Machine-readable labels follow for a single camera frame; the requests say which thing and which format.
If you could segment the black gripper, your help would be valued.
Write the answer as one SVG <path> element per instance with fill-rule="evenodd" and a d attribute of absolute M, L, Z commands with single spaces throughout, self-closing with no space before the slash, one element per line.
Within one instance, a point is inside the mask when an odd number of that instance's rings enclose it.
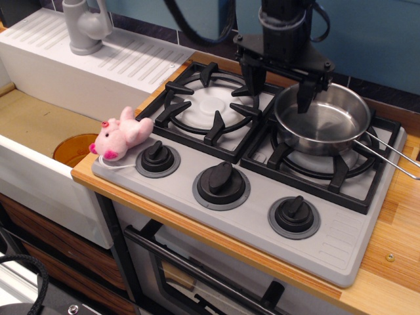
<path fill-rule="evenodd" d="M 299 82 L 297 92 L 298 114 L 307 113 L 319 91 L 331 85 L 335 65 L 323 56 L 307 40 L 296 51 L 291 60 L 282 60 L 280 51 L 266 52 L 262 34 L 239 34 L 234 43 L 247 90 L 257 96 L 264 89 L 268 72 Z"/>

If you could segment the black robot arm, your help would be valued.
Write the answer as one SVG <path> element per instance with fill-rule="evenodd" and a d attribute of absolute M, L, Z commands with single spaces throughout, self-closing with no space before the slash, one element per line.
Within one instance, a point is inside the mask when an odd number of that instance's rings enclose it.
<path fill-rule="evenodd" d="M 303 114 L 318 93 L 328 90 L 335 65 L 313 44 L 323 41 L 329 31 L 312 37 L 313 12 L 328 28 L 331 26 L 329 16 L 316 1 L 262 1 L 262 33 L 234 38 L 249 94 L 255 96 L 262 91 L 268 72 L 287 77 L 298 83 L 297 111 Z"/>

